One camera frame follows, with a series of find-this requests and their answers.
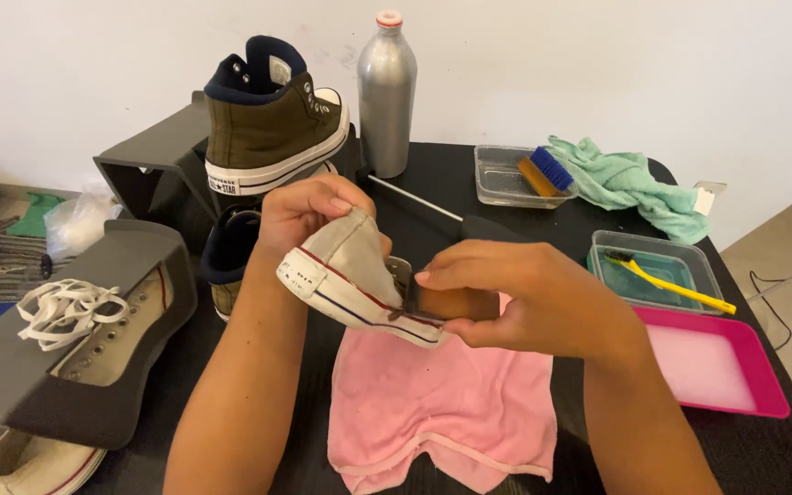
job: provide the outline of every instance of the plastic bag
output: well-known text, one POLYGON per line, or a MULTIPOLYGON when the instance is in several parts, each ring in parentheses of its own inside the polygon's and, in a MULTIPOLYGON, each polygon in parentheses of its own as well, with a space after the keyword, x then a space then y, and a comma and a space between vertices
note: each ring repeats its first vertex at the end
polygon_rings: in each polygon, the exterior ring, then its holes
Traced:
POLYGON ((78 256, 103 237, 105 220, 117 219, 120 204, 112 204, 112 191, 104 184, 82 187, 78 199, 60 203, 45 213, 48 255, 60 262, 78 256))

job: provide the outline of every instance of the blue stripe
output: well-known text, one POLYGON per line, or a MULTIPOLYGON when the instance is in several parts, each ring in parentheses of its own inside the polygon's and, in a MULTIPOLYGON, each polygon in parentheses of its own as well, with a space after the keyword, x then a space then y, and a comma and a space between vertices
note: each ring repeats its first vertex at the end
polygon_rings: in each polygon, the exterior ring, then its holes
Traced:
POLYGON ((331 302, 332 304, 336 305, 338 308, 341 308, 341 309, 342 309, 343 311, 345 311, 346 313, 353 314, 353 316, 354 316, 355 318, 357 318, 359 321, 361 321, 361 322, 365 323, 366 325, 368 325, 368 326, 370 326, 370 327, 389 327, 389 328, 391 328, 391 329, 396 329, 396 330, 399 330, 399 331, 403 331, 403 332, 405 332, 405 333, 407 333, 407 334, 409 334, 409 335, 415 336, 415 337, 417 337, 417 338, 419 338, 419 339, 423 340, 424 342, 429 342, 429 343, 437 343, 437 342, 439 341, 439 339, 436 339, 436 340, 429 340, 429 339, 423 338, 422 336, 420 336, 420 335, 417 335, 417 334, 416 334, 416 333, 414 333, 414 332, 410 332, 410 331, 408 331, 408 330, 405 330, 405 329, 403 329, 402 327, 397 327, 397 326, 395 326, 395 325, 387 325, 386 323, 372 323, 371 321, 368 321, 368 320, 366 320, 365 318, 362 318, 362 317, 361 317, 359 314, 356 314, 356 313, 354 313, 354 312, 350 311, 349 309, 345 308, 344 306, 342 306, 342 305, 340 305, 340 304, 336 303, 336 302, 335 302, 335 301, 334 301, 332 298, 330 298, 330 297, 326 296, 324 293, 322 293, 322 292, 320 292, 320 291, 314 291, 314 292, 315 292, 315 293, 316 293, 316 294, 317 294, 319 297, 321 297, 321 298, 324 298, 325 300, 327 300, 327 301, 331 302))

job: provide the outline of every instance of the black table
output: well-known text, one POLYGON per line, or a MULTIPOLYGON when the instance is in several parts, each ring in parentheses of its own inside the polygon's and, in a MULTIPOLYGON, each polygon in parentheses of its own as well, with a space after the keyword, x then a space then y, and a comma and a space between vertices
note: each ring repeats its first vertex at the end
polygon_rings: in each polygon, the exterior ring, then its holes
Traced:
MULTIPOLYGON (((651 160, 649 170, 660 182, 675 183, 662 164, 651 160)), ((549 242, 583 265, 595 230, 665 238, 635 209, 604 211, 581 199, 554 210, 482 204, 475 196, 471 146, 412 143, 408 169, 393 182, 458 215, 476 214, 499 221, 535 242, 549 242)), ((378 207, 380 230, 393 240, 393 255, 409 260, 413 266, 423 266, 455 241, 456 222, 381 189, 371 190, 369 195, 378 207)), ((751 324, 759 334, 792 410, 792 381, 720 255, 709 239, 697 246, 708 256, 724 298, 738 306, 734 318, 751 324)), ((215 314, 209 289, 202 285, 199 293, 196 314, 170 340, 151 370, 136 437, 127 447, 105 456, 81 493, 160 493, 176 423, 225 327, 215 314)), ((271 493, 347 494, 341 477, 325 457, 332 367, 342 335, 342 325, 311 311, 291 435, 271 493)), ((492 493, 604 492, 586 440, 582 362, 556 357, 551 387, 558 417, 553 482, 512 476, 492 493)), ((792 494, 792 412, 784 420, 691 408, 684 408, 684 413, 724 493, 792 494)), ((429 457, 422 455, 412 464, 402 486, 382 493, 473 492, 440 474, 429 457)))

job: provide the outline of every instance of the yellow toothbrush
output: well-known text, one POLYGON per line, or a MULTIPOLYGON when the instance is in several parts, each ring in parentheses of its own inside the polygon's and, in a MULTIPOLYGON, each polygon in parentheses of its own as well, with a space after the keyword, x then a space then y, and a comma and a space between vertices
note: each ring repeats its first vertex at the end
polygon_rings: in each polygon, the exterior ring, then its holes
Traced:
POLYGON ((712 308, 717 308, 725 313, 735 314, 734 304, 730 304, 718 298, 712 298, 710 296, 706 296, 705 294, 699 294, 696 291, 690 291, 686 287, 676 286, 671 282, 666 282, 665 280, 656 278, 653 275, 649 275, 647 272, 643 271, 640 266, 637 265, 637 262, 633 260, 633 256, 631 253, 626 253, 624 251, 619 251, 617 249, 605 249, 604 258, 606 258, 608 262, 624 266, 625 268, 631 270, 635 275, 640 276, 641 278, 643 278, 647 282, 650 282, 659 289, 665 289, 666 291, 671 291, 676 294, 680 294, 681 296, 686 296, 692 300, 697 300, 702 304, 707 304, 712 308))

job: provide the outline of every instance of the green cloth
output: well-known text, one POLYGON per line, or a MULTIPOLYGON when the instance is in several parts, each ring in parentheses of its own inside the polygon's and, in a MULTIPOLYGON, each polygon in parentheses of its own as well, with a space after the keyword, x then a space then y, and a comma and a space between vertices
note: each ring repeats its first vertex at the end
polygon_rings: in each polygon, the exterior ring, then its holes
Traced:
POLYGON ((708 217, 693 211, 697 189, 656 182, 642 153, 603 154, 591 139, 572 144, 556 136, 543 146, 570 175, 579 196, 603 209, 637 207, 674 242, 695 244, 708 235, 708 217))
POLYGON ((16 224, 8 227, 5 231, 8 235, 20 235, 23 237, 45 238, 45 213, 48 213, 55 206, 66 201, 65 199, 39 193, 27 193, 29 197, 29 208, 23 219, 17 220, 16 224))

